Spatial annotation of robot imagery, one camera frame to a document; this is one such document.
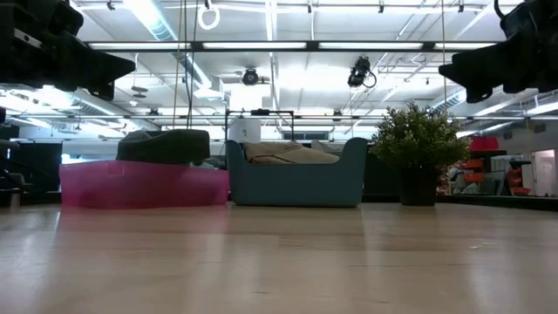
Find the pink plastic bin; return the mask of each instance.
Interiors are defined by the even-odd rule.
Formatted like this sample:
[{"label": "pink plastic bin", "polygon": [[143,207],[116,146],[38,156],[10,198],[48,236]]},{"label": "pink plastic bin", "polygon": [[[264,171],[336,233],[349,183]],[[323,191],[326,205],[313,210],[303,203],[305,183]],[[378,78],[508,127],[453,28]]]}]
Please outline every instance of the pink plastic bin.
[{"label": "pink plastic bin", "polygon": [[221,205],[228,171],[135,161],[60,167],[62,204],[82,208],[164,208]]}]

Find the ceiling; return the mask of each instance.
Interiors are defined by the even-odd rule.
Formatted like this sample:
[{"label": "ceiling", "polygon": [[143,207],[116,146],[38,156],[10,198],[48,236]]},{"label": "ceiling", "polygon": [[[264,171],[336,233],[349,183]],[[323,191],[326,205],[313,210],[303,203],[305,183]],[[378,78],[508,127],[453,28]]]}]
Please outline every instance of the ceiling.
[{"label": "ceiling", "polygon": [[[145,1],[149,0],[137,0],[137,3]],[[457,12],[459,1],[448,0],[443,16],[441,2],[437,0],[384,0],[383,14],[377,13],[379,1],[313,0],[313,13],[309,14],[308,0],[276,0],[277,6],[272,6],[272,10],[277,12],[273,23],[267,20],[266,0],[215,0],[213,6],[220,8],[221,19],[209,31],[196,23],[196,1],[186,1],[186,15],[182,21],[179,9],[182,1],[154,2],[158,3],[174,33],[177,36],[180,33],[180,40],[187,41],[504,39],[499,19],[493,12],[492,2],[488,0],[465,0],[463,12]],[[520,2],[500,0],[500,6],[506,12]],[[78,34],[81,40],[155,40],[137,14],[126,6],[130,1],[112,3],[116,10],[108,10],[104,0],[71,1],[72,6],[85,17],[85,24]],[[204,14],[206,24],[213,21],[211,15],[211,12]],[[130,60],[135,58],[130,53],[115,55]],[[378,83],[370,90],[352,91],[347,86],[347,78],[350,68],[360,56],[368,57],[373,65],[381,60],[373,67]],[[387,53],[384,56],[382,52],[275,52],[276,105],[301,114],[331,114],[337,109],[356,115],[370,114],[374,109],[388,106],[402,107],[411,99],[422,106],[434,106],[440,100],[444,101],[445,94],[451,96],[462,90],[438,74],[438,66],[448,63],[451,56],[450,53]],[[254,67],[265,78],[272,76],[272,58],[268,52],[196,52],[191,57],[209,77],[221,78],[226,92],[243,88],[238,73],[249,67]],[[174,106],[177,107],[177,114],[187,113],[188,93],[182,83],[184,68],[177,65],[177,60],[166,52],[140,53],[137,58],[137,72],[116,81],[116,95],[112,103],[130,113],[145,114],[152,108],[159,108],[162,114],[173,114]],[[133,85],[147,88],[146,98],[133,98]],[[271,108],[270,84],[266,82],[258,88],[263,94],[262,106]],[[458,115],[474,115],[513,97],[496,92],[485,102],[460,102],[450,111]],[[131,100],[138,101],[138,104],[132,106]],[[224,114],[225,105],[225,101],[221,100],[193,100],[197,114]],[[154,121],[160,126],[169,122]],[[194,123],[207,122],[196,120]]]}]

